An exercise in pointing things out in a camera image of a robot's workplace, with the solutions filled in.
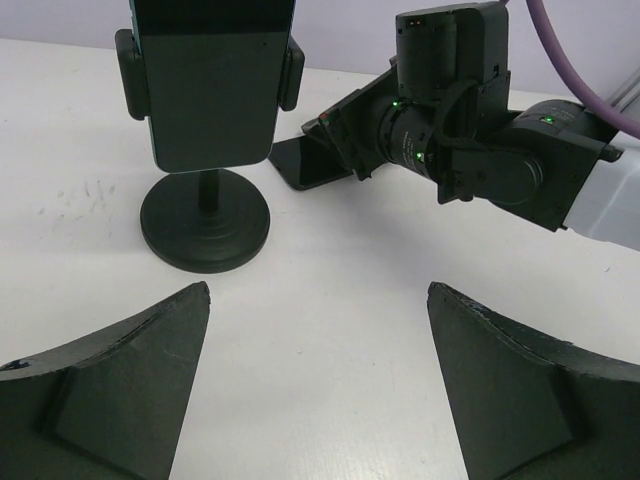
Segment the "black round-base phone stand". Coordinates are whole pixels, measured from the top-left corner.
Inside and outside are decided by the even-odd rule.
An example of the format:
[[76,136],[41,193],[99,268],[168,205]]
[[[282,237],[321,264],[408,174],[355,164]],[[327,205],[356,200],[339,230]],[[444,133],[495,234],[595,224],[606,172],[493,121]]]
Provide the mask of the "black round-base phone stand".
[[[149,126],[146,70],[134,29],[117,31],[115,46],[129,114]],[[278,115],[296,107],[303,67],[303,52],[290,31]],[[160,259],[181,270],[211,274],[236,269],[260,252],[269,234],[270,210],[260,190],[240,174],[241,167],[161,170],[163,177],[140,209],[143,237]]]

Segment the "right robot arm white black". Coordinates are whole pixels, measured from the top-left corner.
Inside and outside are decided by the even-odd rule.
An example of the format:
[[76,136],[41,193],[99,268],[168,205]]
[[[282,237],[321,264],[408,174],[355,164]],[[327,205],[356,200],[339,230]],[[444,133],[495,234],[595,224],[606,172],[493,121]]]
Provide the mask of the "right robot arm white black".
[[438,200],[484,199],[549,231],[639,246],[639,152],[585,102],[508,106],[502,1],[399,14],[383,75],[307,122],[304,136],[367,179],[394,164],[433,181]]

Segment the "teal-edged black smartphone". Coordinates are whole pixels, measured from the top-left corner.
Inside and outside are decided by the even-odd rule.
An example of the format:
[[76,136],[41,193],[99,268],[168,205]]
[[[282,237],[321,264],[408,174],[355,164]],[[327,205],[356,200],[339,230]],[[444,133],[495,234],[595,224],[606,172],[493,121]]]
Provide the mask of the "teal-edged black smartphone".
[[133,1],[154,160],[166,173],[251,165],[271,151],[292,1]]

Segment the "black phone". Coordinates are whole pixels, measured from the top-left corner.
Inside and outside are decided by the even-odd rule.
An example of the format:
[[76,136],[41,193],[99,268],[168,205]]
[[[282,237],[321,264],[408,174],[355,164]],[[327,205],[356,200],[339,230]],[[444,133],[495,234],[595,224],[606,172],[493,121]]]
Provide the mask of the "black phone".
[[306,136],[277,142],[268,157],[285,183],[306,191],[352,175],[332,150]]

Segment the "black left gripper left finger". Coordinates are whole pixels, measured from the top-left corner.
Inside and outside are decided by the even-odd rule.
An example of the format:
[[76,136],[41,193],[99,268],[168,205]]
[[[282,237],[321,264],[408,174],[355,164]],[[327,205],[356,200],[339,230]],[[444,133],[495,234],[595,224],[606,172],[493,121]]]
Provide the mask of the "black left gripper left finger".
[[169,478],[209,315],[197,282],[2,365],[2,478]]

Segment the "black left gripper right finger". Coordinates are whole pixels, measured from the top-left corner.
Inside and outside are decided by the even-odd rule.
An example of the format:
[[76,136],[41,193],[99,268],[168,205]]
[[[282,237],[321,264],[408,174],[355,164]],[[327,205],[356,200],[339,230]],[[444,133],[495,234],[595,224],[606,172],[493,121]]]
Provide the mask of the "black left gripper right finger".
[[636,479],[639,367],[439,282],[427,310],[471,479]]

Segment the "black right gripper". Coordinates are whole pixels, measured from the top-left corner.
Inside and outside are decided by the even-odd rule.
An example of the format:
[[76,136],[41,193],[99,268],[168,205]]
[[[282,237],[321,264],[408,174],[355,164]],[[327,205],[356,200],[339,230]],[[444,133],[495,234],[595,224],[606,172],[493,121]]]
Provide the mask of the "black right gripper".
[[393,65],[303,124],[302,132],[361,180],[389,163],[440,183],[434,118],[432,108],[399,94]]

